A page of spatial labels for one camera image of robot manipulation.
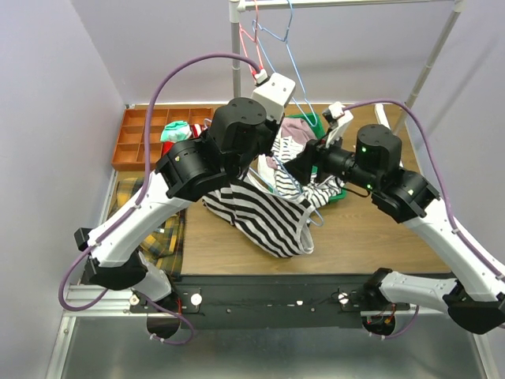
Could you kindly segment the wide striped tank top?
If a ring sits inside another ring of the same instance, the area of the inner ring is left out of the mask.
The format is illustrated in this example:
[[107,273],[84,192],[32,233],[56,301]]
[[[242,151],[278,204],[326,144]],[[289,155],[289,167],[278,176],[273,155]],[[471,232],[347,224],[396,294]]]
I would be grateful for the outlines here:
[[271,193],[249,174],[204,195],[202,203],[273,257],[299,257],[314,251],[309,218],[315,206],[301,194]]

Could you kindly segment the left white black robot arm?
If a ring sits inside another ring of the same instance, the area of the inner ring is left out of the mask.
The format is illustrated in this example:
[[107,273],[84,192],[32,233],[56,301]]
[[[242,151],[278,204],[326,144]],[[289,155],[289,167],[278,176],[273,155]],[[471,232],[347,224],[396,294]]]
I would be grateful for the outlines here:
[[235,98],[215,111],[199,137],[176,143],[144,180],[147,188],[89,232],[88,282],[114,291],[131,288],[155,310],[168,311],[175,300],[170,280],[137,247],[164,220],[244,176],[257,156],[271,150],[284,109],[260,95]]

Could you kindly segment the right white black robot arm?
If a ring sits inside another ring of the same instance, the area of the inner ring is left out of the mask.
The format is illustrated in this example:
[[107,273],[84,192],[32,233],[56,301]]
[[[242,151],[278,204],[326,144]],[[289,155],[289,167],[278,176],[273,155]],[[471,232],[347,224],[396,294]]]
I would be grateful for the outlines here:
[[409,303],[445,313],[479,335],[503,326],[504,282],[498,264],[478,259],[463,228],[450,220],[437,189],[421,174],[401,167],[401,153],[399,137],[386,126],[369,124],[358,130],[353,152],[338,143],[310,140],[285,165],[302,185],[317,167],[319,176],[334,176],[367,190],[381,212],[423,239],[454,274],[437,280],[379,268],[351,295],[350,303],[362,311]]

